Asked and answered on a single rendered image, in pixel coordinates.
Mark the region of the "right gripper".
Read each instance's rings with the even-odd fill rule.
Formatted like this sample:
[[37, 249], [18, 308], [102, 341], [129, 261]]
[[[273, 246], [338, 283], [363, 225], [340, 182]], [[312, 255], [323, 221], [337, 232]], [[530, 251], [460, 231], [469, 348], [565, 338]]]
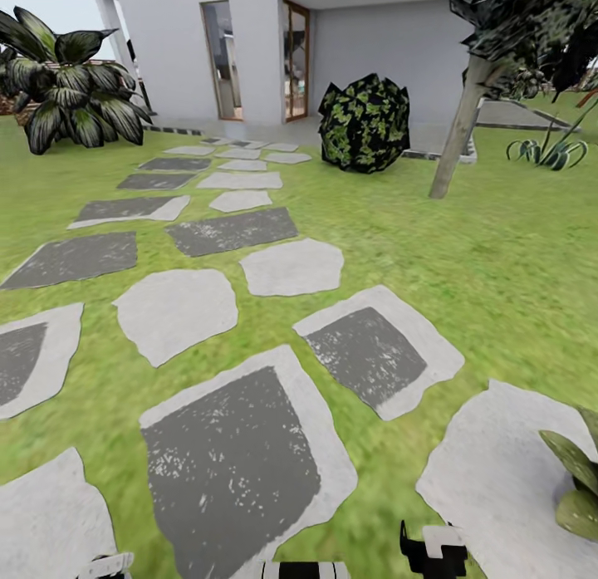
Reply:
[[469, 560], [466, 546], [441, 545], [441, 558], [429, 558], [424, 542], [408, 539], [402, 531], [399, 535], [401, 553], [409, 559], [412, 572], [422, 573], [424, 579], [459, 579], [465, 578], [466, 567], [464, 560]]

